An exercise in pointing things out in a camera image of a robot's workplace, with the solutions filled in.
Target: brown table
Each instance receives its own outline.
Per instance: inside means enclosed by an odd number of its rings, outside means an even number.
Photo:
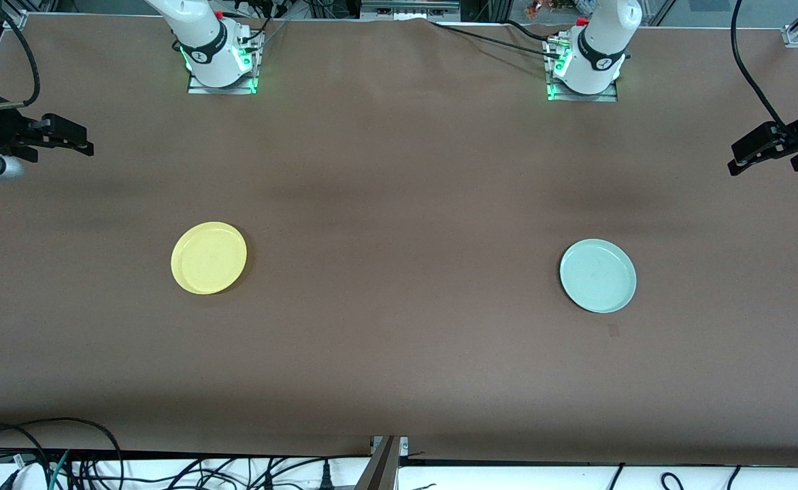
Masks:
[[[728,177],[767,115],[727,31],[639,31],[618,103],[550,102],[535,56],[423,21],[293,22],[255,96],[186,95],[160,18],[25,34],[26,114],[86,125],[97,154],[0,183],[0,419],[96,419],[143,450],[407,434],[432,458],[798,465],[798,174]],[[797,117],[798,50],[741,42]],[[0,93],[29,90],[7,35]],[[255,257],[213,297],[169,271],[203,221]],[[634,261],[622,311],[561,289],[588,237]]]

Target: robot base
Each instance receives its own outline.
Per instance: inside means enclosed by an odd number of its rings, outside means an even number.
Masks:
[[[580,100],[584,102],[616,102],[616,83],[610,85],[602,93],[586,95],[577,93],[569,89],[565,82],[554,75],[554,72],[561,68],[564,60],[570,56],[571,41],[567,37],[569,32],[560,32],[557,37],[551,37],[548,41],[542,41],[544,52],[557,53],[559,59],[544,59],[544,71],[547,74],[547,100]]]
[[[242,37],[250,36],[250,27],[241,24]],[[256,37],[253,37],[245,44],[240,44],[241,50],[249,50],[250,52],[239,54],[238,59],[244,65],[252,66],[250,71],[247,71],[235,83],[229,84],[225,87],[209,87],[202,84],[190,73],[190,80],[187,82],[187,93],[194,94],[225,94],[225,95],[249,95],[256,93],[256,88],[259,85],[259,67],[263,62],[263,44],[265,43],[265,34],[260,32]],[[187,71],[190,71],[190,65],[187,65]]]

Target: blue cable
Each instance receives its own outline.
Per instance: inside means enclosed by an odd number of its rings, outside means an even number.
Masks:
[[[63,463],[66,462],[66,456],[69,456],[69,449],[66,450],[66,453],[63,453],[63,456],[60,456],[60,461],[57,462],[57,466],[54,467],[54,472],[51,474],[51,480],[48,481],[48,490],[54,490],[54,485],[57,482],[57,475],[60,474],[60,468],[62,468]]]

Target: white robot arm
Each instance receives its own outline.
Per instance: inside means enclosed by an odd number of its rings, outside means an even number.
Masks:
[[[181,43],[194,77],[209,87],[224,87],[252,69],[250,27],[218,18],[207,0],[146,0]]]
[[[619,77],[625,48],[643,17],[637,0],[598,0],[589,24],[569,31],[569,56],[554,75],[577,93],[603,92]]]

